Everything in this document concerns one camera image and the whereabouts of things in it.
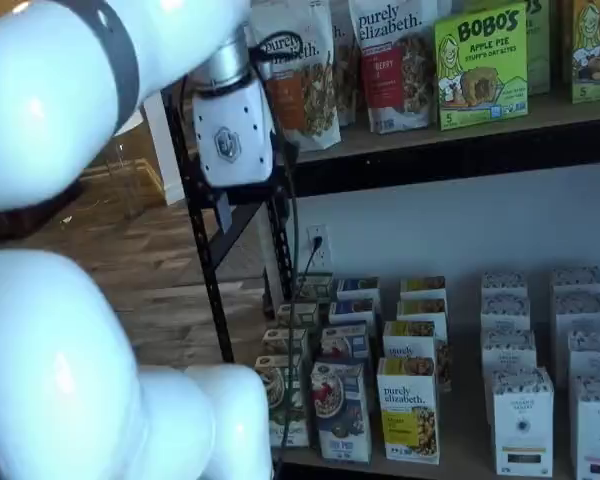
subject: electrical outlet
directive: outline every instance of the electrical outlet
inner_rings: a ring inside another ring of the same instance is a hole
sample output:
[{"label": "electrical outlet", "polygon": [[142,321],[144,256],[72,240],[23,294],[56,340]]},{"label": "electrical outlet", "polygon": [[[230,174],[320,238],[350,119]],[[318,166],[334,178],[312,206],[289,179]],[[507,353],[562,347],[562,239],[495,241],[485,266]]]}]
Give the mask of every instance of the electrical outlet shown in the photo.
[{"label": "electrical outlet", "polygon": [[329,244],[329,232],[326,225],[313,225],[307,228],[308,244],[307,255],[311,255],[313,239],[322,237],[322,246],[316,251],[311,260],[311,270],[319,272],[330,272],[333,270],[331,264],[331,246]]}]

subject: brand logo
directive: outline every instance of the brand logo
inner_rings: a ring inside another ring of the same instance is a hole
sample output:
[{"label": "brand logo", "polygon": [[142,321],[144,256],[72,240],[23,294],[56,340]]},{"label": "brand logo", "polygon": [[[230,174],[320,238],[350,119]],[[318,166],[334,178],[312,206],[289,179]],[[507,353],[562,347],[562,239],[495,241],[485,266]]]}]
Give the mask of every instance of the brand logo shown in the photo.
[{"label": "brand logo", "polygon": [[477,18],[471,23],[463,22],[458,25],[458,38],[461,42],[466,42],[472,36],[488,38],[501,30],[512,32],[518,27],[519,14],[520,10],[507,10],[498,15]]}]

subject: white wall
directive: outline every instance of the white wall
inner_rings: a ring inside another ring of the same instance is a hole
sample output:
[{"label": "white wall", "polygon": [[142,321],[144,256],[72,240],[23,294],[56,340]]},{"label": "white wall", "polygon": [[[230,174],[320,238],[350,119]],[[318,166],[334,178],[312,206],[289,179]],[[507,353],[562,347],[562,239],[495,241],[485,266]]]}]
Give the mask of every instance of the white wall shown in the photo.
[{"label": "white wall", "polygon": [[334,273],[382,276],[385,310],[392,280],[442,274],[455,328],[477,322],[480,272],[516,268],[531,273],[533,317],[543,321],[551,267],[600,266],[600,165],[310,197],[298,217],[300,266],[306,228],[327,225]]}]

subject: green box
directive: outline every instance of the green box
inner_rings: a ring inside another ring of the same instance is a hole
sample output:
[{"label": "green box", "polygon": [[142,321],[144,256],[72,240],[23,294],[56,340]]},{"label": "green box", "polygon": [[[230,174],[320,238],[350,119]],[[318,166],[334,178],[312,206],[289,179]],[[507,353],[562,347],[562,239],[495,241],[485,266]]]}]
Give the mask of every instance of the green box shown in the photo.
[{"label": "green box", "polygon": [[442,130],[528,113],[524,2],[435,25]]},{"label": "green box", "polygon": [[[511,4],[511,0],[466,0],[466,11]],[[526,0],[527,76],[529,95],[547,93],[551,88],[551,0]]]}]

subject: bobo's apple pie oat bites box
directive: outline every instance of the bobo's apple pie oat bites box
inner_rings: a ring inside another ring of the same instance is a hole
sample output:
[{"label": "bobo's apple pie oat bites box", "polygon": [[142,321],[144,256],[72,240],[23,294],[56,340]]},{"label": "bobo's apple pie oat bites box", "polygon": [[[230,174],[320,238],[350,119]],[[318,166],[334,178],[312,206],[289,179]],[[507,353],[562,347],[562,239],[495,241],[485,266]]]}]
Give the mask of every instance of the bobo's apple pie oat bites box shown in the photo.
[{"label": "bobo's apple pie oat bites box", "polygon": [[436,23],[442,130],[528,112],[525,3]]}]

